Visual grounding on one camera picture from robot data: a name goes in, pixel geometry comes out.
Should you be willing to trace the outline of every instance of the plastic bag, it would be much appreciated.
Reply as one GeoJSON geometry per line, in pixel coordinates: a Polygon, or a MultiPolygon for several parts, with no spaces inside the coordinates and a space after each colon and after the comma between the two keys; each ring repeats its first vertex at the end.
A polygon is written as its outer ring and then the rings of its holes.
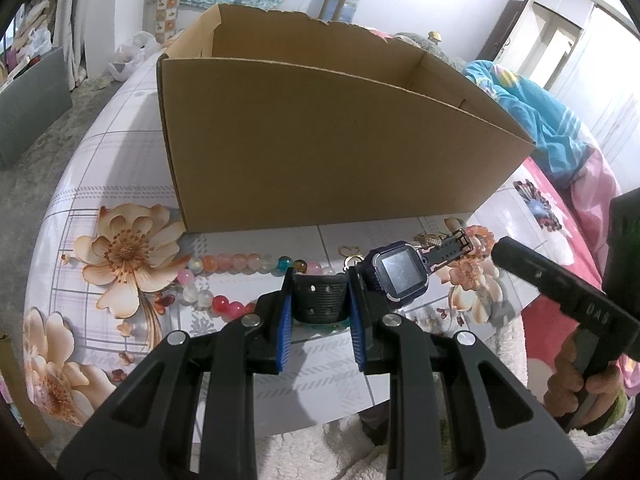
{"type": "Polygon", "coordinates": [[[107,68],[116,81],[126,81],[147,58],[160,51],[160,44],[148,32],[139,32],[121,44],[107,68]]]}
{"type": "Polygon", "coordinates": [[[18,58],[29,56],[33,59],[36,56],[42,56],[52,49],[51,33],[46,27],[37,28],[29,34],[29,43],[20,49],[18,58]]]}

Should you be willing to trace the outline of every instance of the blue blanket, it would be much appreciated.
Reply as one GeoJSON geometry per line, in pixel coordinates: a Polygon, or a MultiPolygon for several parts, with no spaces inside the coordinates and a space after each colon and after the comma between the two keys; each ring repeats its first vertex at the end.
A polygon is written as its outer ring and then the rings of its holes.
{"type": "Polygon", "coordinates": [[[590,149],[577,138],[577,115],[533,81],[491,61],[474,61],[463,75],[489,94],[529,133],[536,144],[531,155],[556,189],[569,187],[590,149]]]}

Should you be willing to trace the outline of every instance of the watch screen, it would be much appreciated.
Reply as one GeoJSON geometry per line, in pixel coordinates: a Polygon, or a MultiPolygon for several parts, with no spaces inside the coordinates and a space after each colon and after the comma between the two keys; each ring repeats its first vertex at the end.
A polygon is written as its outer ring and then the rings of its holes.
{"type": "Polygon", "coordinates": [[[398,294],[423,280],[423,276],[408,251],[383,256],[380,262],[385,267],[389,280],[398,294]]]}

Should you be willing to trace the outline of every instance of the hand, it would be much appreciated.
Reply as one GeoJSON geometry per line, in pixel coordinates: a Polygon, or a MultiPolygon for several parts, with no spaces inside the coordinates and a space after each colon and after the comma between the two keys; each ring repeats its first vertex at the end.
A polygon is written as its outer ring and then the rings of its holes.
{"type": "MultiPolygon", "coordinates": [[[[575,332],[562,344],[560,353],[556,356],[556,373],[547,381],[548,391],[545,394],[545,408],[554,417],[573,413],[578,409],[578,398],[575,393],[584,386],[582,376],[574,368],[577,357],[577,349],[574,341],[575,332]]],[[[601,374],[596,374],[587,379],[586,389],[590,394],[596,394],[594,405],[578,421],[577,427],[581,428],[594,420],[597,420],[616,402],[620,388],[622,387],[622,375],[614,363],[601,374]]]]}

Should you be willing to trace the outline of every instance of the gray floor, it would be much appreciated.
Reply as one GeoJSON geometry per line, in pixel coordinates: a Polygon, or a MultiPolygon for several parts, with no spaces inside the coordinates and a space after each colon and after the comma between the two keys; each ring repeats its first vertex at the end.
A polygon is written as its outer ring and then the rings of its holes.
{"type": "MultiPolygon", "coordinates": [[[[0,332],[12,338],[14,353],[22,356],[22,313],[31,253],[40,222],[69,159],[120,83],[87,80],[72,93],[73,107],[53,123],[20,161],[0,171],[0,332]]],[[[72,426],[47,418],[54,439],[44,449],[55,462],[75,433],[72,426]]]]}

